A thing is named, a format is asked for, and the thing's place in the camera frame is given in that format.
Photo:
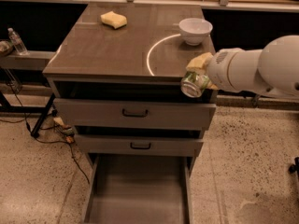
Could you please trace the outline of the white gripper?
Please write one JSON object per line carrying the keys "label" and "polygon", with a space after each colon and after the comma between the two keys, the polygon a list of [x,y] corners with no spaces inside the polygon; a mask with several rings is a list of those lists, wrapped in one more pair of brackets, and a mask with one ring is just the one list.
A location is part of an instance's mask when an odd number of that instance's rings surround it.
{"label": "white gripper", "polygon": [[210,52],[206,52],[193,58],[186,66],[186,70],[198,75],[206,73],[212,82],[207,85],[210,90],[241,92],[229,78],[229,69],[233,58],[241,52],[244,50],[240,48],[221,49],[214,56]]}

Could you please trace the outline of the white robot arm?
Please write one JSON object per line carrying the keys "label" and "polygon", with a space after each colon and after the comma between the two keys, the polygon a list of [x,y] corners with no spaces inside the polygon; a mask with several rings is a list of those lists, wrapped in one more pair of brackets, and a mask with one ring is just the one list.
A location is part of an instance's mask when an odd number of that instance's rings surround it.
{"label": "white robot arm", "polygon": [[181,80],[182,92],[192,98],[204,90],[250,91],[261,96],[299,97],[299,36],[277,38],[263,49],[221,49],[192,59]]}

